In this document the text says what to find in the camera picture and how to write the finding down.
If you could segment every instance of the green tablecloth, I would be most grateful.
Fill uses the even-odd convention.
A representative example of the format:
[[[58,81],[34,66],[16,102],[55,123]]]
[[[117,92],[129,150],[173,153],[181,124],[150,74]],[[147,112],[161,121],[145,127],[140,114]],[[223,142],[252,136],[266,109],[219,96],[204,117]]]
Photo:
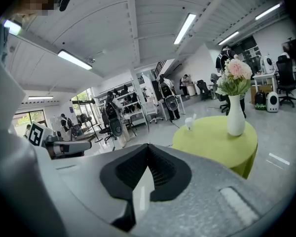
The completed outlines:
[[[246,122],[242,135],[227,132],[227,117],[214,116],[195,120],[192,131],[182,126],[173,137],[173,148],[220,162],[243,178],[248,178],[256,151],[258,137]]]

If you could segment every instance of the black bag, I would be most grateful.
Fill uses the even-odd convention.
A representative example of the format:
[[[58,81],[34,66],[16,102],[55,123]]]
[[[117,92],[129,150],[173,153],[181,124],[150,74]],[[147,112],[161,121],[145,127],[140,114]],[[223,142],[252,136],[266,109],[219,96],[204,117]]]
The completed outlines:
[[[262,90],[259,90],[255,95],[255,108],[257,110],[265,110],[266,108],[266,96]]]

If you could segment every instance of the cable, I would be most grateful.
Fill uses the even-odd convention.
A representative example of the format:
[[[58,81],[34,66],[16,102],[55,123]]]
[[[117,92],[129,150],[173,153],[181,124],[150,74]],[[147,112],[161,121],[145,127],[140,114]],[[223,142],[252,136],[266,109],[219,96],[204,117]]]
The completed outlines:
[[[171,120],[170,120],[170,123],[173,124],[173,125],[175,125],[179,129],[179,127],[176,124],[174,124]]]

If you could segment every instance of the ceiling light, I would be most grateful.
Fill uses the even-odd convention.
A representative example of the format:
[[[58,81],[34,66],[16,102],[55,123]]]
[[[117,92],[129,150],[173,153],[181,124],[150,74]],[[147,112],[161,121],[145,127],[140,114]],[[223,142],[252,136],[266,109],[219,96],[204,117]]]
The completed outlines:
[[[78,66],[80,66],[80,67],[82,67],[84,69],[87,69],[87,70],[92,69],[92,67],[89,64],[81,61],[80,59],[78,59],[76,57],[74,57],[72,54],[69,54],[65,50],[60,50],[60,52],[58,53],[58,56],[65,59],[65,60],[67,60],[67,61],[70,61],[70,62],[72,62],[72,63],[74,63],[74,64],[76,64],[76,65],[78,65]]]
[[[6,20],[4,22],[4,27],[9,28],[9,33],[13,34],[13,35],[18,35],[19,31],[21,30],[21,26],[10,21],[10,20]]]
[[[220,42],[218,45],[224,44],[226,41],[230,40],[231,38],[235,37],[239,32],[235,32],[234,34],[230,35],[228,38],[224,39],[222,42]]]
[[[275,5],[275,6],[273,6],[272,8],[266,10],[265,12],[263,12],[263,13],[261,13],[259,16],[257,16],[257,17],[256,17],[256,20],[262,18],[262,17],[265,16],[266,14],[269,14],[271,11],[276,10],[276,9],[277,9],[278,7],[280,7],[280,6],[281,6],[281,4],[279,3],[279,4]]]
[[[180,32],[179,32],[179,35],[177,36],[176,40],[174,41],[174,44],[179,44],[180,41],[182,40],[183,36],[186,34],[187,30],[189,29],[189,27],[191,26],[194,18],[196,17],[196,15],[194,14],[189,14],[187,16],[187,19],[186,21],[184,22]]]
[[[36,100],[36,99],[52,99],[53,96],[38,96],[38,97],[29,97],[29,100]]]

